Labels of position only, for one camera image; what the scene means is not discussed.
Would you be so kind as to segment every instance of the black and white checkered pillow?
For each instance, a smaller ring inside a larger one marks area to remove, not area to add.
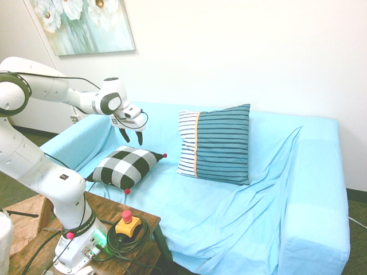
[[[120,146],[98,164],[87,181],[113,184],[125,190],[144,178],[162,158],[155,152]]]

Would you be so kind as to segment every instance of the electrical outlet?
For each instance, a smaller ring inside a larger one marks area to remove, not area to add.
[[[71,118],[71,121],[73,122],[73,124],[77,123],[78,121],[81,120],[81,117],[80,115],[73,115],[73,116],[70,116]]]

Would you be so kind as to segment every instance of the light blue slipcover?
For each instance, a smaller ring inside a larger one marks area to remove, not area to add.
[[[237,186],[175,171],[179,111],[214,108],[136,106],[149,114],[142,148],[168,157],[131,189],[127,204],[162,218],[175,262],[198,274],[342,273],[350,242],[335,120],[250,112],[251,184]],[[139,147],[135,133],[128,134],[129,145]],[[86,177],[122,144],[108,117],[91,115],[42,149]],[[114,186],[97,183],[90,192],[124,202]]]

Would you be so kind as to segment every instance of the pillow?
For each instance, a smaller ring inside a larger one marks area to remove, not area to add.
[[[138,183],[165,155],[129,146],[120,146],[104,158],[87,177],[89,182],[103,182],[123,190]]]
[[[182,111],[183,139],[177,172],[238,185],[248,180],[250,104],[213,112]]]

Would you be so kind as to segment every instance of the orange stripe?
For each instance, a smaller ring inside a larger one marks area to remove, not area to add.
[[[196,160],[197,160],[197,157],[196,157],[196,151],[197,151],[197,123],[199,121],[200,113],[201,112],[197,113],[196,122],[195,122],[194,174],[195,174],[195,177],[196,178],[197,178],[197,174],[196,174]]]

